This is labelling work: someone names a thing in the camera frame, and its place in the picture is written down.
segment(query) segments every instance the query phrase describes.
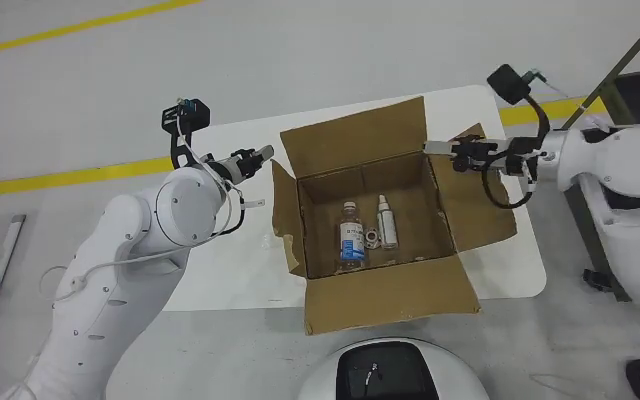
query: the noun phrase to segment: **plastic bottle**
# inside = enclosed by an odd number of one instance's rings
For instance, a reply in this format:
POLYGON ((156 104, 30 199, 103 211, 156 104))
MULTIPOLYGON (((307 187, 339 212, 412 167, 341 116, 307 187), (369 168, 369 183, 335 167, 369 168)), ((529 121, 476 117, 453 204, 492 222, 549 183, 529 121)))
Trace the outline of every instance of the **plastic bottle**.
POLYGON ((340 220, 339 271, 364 268, 364 232, 356 203, 347 201, 340 220))
POLYGON ((393 211, 387 203, 387 198, 383 194, 378 197, 378 231, 383 249, 398 248, 396 221, 393 218, 393 211))

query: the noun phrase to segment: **open cardboard box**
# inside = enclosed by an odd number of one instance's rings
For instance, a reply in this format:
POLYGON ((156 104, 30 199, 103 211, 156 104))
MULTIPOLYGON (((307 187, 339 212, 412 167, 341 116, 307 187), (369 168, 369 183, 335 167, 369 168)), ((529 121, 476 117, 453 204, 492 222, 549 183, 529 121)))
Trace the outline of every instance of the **open cardboard box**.
MULTIPOLYGON (((481 126, 468 134, 483 135, 481 126)), ((489 202, 479 173, 422 152, 422 97, 281 138, 297 179, 273 163, 273 228, 289 271, 307 279, 307 334, 479 312, 457 253, 513 236, 515 219, 489 202), (377 228, 379 194, 395 214, 398 249, 368 250, 364 269, 337 274, 343 203, 355 201, 365 229, 377 228)), ((506 201, 497 173, 490 185, 506 201)))

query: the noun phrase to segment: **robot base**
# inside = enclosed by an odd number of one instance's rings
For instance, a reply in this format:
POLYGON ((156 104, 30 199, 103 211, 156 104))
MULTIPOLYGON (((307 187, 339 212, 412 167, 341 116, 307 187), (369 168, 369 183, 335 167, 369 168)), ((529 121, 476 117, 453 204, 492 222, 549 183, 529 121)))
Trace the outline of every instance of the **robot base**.
POLYGON ((482 383, 458 357, 420 340, 371 339, 317 364, 298 400, 488 400, 482 383))

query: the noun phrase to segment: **bottle cap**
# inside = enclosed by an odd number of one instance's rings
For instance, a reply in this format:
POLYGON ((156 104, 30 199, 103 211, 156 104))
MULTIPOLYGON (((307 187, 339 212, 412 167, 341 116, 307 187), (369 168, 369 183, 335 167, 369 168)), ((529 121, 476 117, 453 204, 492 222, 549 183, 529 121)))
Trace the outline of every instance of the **bottle cap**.
POLYGON ((389 203, 387 203, 387 198, 385 195, 381 194, 378 196, 378 211, 389 210, 389 203))

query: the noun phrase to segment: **water bottle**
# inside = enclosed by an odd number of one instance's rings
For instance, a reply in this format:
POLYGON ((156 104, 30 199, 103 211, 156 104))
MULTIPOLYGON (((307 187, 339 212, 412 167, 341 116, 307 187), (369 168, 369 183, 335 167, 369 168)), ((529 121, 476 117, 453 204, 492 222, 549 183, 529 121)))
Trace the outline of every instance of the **water bottle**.
POLYGON ((356 203, 347 201, 340 219, 340 263, 338 272, 364 268, 364 232, 356 203))

